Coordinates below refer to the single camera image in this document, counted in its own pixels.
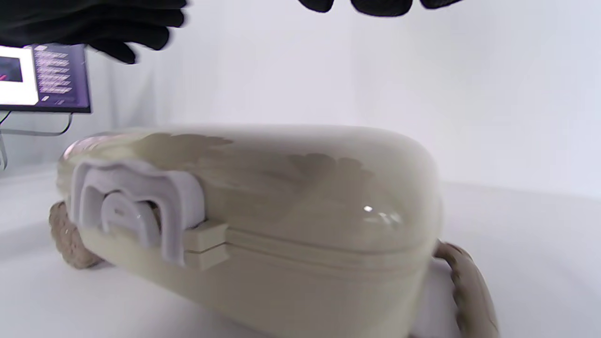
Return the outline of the person's left hand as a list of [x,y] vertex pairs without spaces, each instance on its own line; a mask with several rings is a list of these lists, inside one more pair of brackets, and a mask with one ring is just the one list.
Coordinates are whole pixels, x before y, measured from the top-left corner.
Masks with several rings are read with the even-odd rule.
[[86,45],[135,64],[131,44],[163,50],[185,23],[186,0],[3,0],[0,43],[6,47]]

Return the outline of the person's right hand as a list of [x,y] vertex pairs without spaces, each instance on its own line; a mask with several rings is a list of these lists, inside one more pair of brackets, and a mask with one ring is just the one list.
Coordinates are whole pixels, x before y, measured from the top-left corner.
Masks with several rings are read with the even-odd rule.
[[[327,13],[333,7],[334,0],[300,0],[305,8],[318,13]],[[426,9],[440,9],[452,6],[457,0],[421,0]],[[351,5],[359,13],[373,17],[399,17],[408,13],[412,0],[352,0]]]

